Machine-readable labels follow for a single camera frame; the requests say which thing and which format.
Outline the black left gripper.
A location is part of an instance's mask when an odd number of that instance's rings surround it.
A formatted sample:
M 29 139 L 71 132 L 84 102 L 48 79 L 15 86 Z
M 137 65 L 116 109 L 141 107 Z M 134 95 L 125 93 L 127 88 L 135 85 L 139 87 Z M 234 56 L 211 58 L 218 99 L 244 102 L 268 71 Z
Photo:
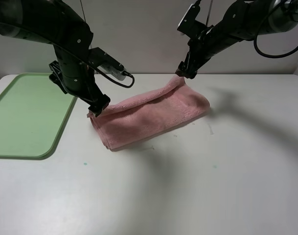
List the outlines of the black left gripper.
M 99 116 L 110 103 L 110 98 L 103 94 L 92 78 L 92 69 L 62 48 L 55 46 L 54 52 L 57 60 L 49 64 L 52 74 L 50 81 L 57 85 L 63 93 L 78 97 L 90 103 L 88 110 Z

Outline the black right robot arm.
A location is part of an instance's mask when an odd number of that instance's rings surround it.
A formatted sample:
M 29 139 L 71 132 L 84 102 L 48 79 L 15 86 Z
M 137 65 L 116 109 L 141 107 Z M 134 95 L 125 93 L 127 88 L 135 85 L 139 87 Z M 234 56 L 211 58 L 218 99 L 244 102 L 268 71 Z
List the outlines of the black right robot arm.
M 237 0 L 217 25 L 206 26 L 196 20 L 200 1 L 191 4 L 177 30 L 188 36 L 189 51 L 180 62 L 176 75 L 195 78 L 198 69 L 214 55 L 241 41 L 252 41 L 255 51 L 266 58 L 279 59 L 298 51 L 281 55 L 263 53 L 257 45 L 259 35 L 287 32 L 298 24 L 298 0 Z

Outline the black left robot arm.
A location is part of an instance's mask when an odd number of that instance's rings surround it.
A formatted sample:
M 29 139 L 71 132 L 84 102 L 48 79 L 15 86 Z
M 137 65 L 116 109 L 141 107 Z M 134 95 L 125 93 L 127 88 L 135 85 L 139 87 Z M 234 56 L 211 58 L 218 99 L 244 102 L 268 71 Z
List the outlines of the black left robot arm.
M 61 0 L 0 0 L 0 35 L 54 47 L 50 81 L 63 93 L 89 104 L 98 116 L 110 98 L 95 83 L 89 64 L 93 33 L 88 24 Z

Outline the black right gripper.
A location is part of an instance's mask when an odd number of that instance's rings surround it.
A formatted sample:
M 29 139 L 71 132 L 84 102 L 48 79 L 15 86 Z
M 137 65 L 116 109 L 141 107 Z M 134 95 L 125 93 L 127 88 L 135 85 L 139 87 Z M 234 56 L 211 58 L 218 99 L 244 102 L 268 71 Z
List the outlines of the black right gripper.
M 227 25 L 217 24 L 206 27 L 204 24 L 182 26 L 182 33 L 190 38 L 189 51 L 182 68 L 177 68 L 175 74 L 179 77 L 194 79 L 197 69 L 207 60 L 227 48 Z

